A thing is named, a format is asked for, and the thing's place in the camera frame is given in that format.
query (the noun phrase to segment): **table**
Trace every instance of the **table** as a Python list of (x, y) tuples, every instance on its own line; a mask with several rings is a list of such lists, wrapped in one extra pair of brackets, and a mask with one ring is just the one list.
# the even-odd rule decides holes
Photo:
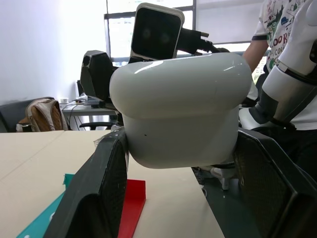
[[(106, 131), (0, 134), (0, 237), (17, 236), (63, 191), (63, 175), (76, 173)], [(35, 147), (24, 141), (40, 141)], [(134, 238), (224, 238), (190, 168), (153, 170), (132, 157), (129, 179), (146, 181), (147, 201)]]
[(63, 113), (66, 117), (74, 116), (107, 116), (107, 115), (116, 115), (115, 111), (105, 108), (92, 108), (90, 105), (68, 105), (65, 104), (60, 105), (61, 109), (63, 109)]

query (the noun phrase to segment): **white robot body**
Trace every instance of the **white robot body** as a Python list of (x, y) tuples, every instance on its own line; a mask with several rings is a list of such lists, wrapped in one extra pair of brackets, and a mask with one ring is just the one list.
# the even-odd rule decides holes
[(238, 135), (238, 107), (252, 82), (234, 53), (138, 62), (110, 81), (123, 115), (129, 150), (149, 168), (218, 164), (230, 157)]

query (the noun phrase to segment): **white table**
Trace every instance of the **white table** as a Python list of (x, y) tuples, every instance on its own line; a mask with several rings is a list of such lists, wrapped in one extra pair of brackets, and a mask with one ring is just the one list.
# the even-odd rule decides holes
[(116, 115), (113, 110), (105, 109), (105, 108), (92, 108), (90, 105), (67, 105), (61, 104), (61, 109), (63, 109), (63, 113), (66, 117), (74, 116), (108, 116), (108, 115)]
[[(64, 191), (64, 174), (76, 173), (105, 133), (0, 134), (0, 237), (17, 236), (48, 207)], [(224, 238), (190, 168), (152, 170), (130, 157), (128, 178), (145, 180), (147, 190), (134, 238)]]

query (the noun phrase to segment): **white wall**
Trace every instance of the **white wall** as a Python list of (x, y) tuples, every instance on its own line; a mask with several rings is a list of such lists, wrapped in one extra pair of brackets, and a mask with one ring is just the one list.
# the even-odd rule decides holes
[(250, 41), (263, 0), (197, 0), (196, 29), (213, 43)]
[(87, 50), (106, 51), (105, 0), (0, 0), (0, 105), (74, 99)]

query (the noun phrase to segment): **floor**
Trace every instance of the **floor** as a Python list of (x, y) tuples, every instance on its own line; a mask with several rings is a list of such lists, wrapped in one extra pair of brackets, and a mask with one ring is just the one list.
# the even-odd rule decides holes
[(204, 178), (207, 201), (222, 229), (225, 238), (261, 238), (252, 215), (243, 202), (238, 179), (232, 179), (228, 191), (221, 189), (218, 179), (208, 172)]

